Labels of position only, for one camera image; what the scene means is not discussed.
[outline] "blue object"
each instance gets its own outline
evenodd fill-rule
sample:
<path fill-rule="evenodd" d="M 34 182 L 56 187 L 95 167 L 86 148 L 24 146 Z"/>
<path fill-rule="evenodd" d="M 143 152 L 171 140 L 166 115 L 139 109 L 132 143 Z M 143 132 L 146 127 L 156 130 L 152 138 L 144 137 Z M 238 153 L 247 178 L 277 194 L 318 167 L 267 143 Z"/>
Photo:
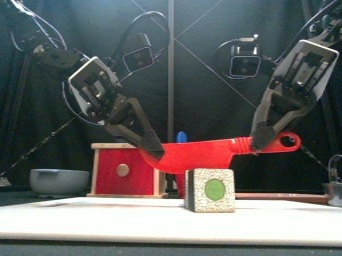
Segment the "blue object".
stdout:
<path fill-rule="evenodd" d="M 178 134 L 177 134 L 177 143 L 185 143 L 187 142 L 187 134 L 181 131 Z"/>

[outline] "gray bowl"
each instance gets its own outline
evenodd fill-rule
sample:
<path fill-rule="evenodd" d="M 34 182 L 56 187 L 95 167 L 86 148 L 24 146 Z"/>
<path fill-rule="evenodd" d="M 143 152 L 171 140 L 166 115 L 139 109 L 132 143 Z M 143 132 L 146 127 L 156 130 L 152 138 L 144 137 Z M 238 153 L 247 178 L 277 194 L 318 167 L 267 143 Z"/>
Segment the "gray bowl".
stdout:
<path fill-rule="evenodd" d="M 80 195 L 88 185 L 90 173 L 64 169 L 32 169 L 30 185 L 40 197 L 70 197 Z"/>
<path fill-rule="evenodd" d="M 323 192 L 327 203 L 342 207 L 342 183 L 323 183 Z"/>

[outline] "wooden box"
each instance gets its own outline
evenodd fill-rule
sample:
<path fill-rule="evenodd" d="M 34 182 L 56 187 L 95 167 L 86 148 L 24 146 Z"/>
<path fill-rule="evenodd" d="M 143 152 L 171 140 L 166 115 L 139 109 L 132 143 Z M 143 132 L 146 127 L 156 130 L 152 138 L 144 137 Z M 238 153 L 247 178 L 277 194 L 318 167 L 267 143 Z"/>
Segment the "wooden box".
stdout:
<path fill-rule="evenodd" d="M 164 197 L 164 173 L 144 161 L 127 143 L 95 143 L 94 172 L 88 196 Z"/>

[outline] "small block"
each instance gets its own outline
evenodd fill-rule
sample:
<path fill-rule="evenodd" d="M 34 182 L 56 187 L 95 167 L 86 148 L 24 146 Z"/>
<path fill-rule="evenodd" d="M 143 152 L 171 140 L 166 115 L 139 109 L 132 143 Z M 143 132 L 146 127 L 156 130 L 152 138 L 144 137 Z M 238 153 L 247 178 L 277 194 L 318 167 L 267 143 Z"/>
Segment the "small block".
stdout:
<path fill-rule="evenodd" d="M 235 212 L 234 172 L 195 169 L 186 172 L 186 208 L 194 212 Z"/>

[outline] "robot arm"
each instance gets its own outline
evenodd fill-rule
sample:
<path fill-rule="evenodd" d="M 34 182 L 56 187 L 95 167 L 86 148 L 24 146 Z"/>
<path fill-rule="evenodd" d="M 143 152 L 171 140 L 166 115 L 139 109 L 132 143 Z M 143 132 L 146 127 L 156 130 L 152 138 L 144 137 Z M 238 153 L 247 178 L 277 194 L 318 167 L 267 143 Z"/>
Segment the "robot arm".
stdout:
<path fill-rule="evenodd" d="M 251 129 L 251 148 L 261 151 L 278 133 L 291 128 L 318 102 L 338 59 L 333 47 L 342 41 L 341 1 L 330 4 L 334 16 L 321 35 L 302 40 L 274 71 Z"/>
<path fill-rule="evenodd" d="M 103 61 L 60 47 L 18 1 L 0 0 L 0 13 L 6 16 L 16 47 L 52 70 L 62 81 L 68 81 L 83 114 L 104 124 L 111 135 L 124 138 L 159 159 L 163 146 L 140 104 L 135 98 L 122 95 L 116 74 Z"/>

